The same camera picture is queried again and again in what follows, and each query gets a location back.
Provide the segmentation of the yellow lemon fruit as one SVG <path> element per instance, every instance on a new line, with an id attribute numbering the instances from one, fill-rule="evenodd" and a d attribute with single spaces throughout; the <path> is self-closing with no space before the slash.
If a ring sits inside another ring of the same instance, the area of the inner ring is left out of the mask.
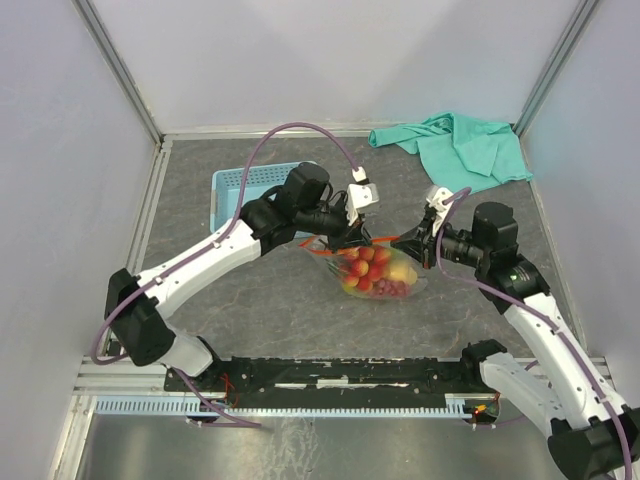
<path id="1" fill-rule="evenodd" d="M 397 261 L 389 264 L 387 279 L 413 285 L 417 282 L 418 274 L 410 263 Z"/>

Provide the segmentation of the clear orange zip bag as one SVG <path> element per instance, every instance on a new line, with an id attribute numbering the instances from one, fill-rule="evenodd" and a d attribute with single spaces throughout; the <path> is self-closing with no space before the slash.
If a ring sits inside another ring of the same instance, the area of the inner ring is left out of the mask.
<path id="1" fill-rule="evenodd" d="M 332 252 L 319 236 L 299 244 L 348 295 L 371 300 L 402 300 L 426 289 L 422 265 L 391 246 L 397 237 L 376 237 L 368 246 Z"/>

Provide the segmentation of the red strawberries with leaf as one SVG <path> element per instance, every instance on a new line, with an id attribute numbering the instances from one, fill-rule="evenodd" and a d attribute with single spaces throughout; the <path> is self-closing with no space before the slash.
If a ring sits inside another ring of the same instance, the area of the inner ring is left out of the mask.
<path id="1" fill-rule="evenodd" d="M 337 259 L 342 287 L 350 294 L 373 294 L 374 284 L 387 279 L 392 257 L 392 250 L 381 245 L 341 251 Z"/>

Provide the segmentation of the purple grapes bunch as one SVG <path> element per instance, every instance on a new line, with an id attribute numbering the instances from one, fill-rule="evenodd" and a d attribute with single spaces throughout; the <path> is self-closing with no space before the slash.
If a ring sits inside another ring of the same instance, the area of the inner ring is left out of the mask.
<path id="1" fill-rule="evenodd" d="M 372 293 L 379 297 L 405 297 L 410 293 L 410 286 L 404 281 L 381 279 L 374 284 Z"/>

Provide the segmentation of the light blue plastic basket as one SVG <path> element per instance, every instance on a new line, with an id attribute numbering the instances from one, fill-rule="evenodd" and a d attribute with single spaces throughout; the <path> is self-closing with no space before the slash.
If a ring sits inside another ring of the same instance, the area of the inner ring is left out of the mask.
<path id="1" fill-rule="evenodd" d="M 282 185 L 299 162 L 252 166 L 245 186 L 243 204 L 259 198 L 272 187 Z M 242 184 L 243 167 L 218 170 L 212 175 L 210 232 L 215 233 L 232 218 Z"/>

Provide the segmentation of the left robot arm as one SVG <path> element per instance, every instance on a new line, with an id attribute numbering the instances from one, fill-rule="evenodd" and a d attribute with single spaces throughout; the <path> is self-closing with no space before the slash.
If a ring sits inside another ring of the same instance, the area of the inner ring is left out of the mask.
<path id="1" fill-rule="evenodd" d="M 138 274 L 125 268 L 113 273 L 104 325 L 125 357 L 138 367 L 178 369 L 198 389 L 215 387 L 221 378 L 215 352 L 202 338 L 178 332 L 169 318 L 223 275 L 291 242 L 298 233 L 323 236 L 332 249 L 369 244 L 364 212 L 379 194 L 363 168 L 352 175 L 353 183 L 333 200 L 328 172 L 302 162 L 283 184 L 241 205 L 219 230 L 176 257 Z"/>

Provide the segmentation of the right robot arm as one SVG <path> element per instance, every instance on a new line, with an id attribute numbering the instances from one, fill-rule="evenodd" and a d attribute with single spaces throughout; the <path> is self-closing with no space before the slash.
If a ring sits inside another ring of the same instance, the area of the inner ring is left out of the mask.
<path id="1" fill-rule="evenodd" d="M 484 202 L 469 230 L 449 218 L 457 202 L 425 206 L 421 222 L 392 246 L 422 264 L 443 261 L 471 267 L 475 285 L 528 345 L 546 378 L 537 379 L 494 340 L 466 347 L 458 368 L 467 389 L 486 386 L 505 395 L 547 442 L 568 479 L 621 472 L 634 476 L 639 460 L 639 410 L 599 373 L 560 313 L 551 289 L 519 251 L 511 207 Z"/>

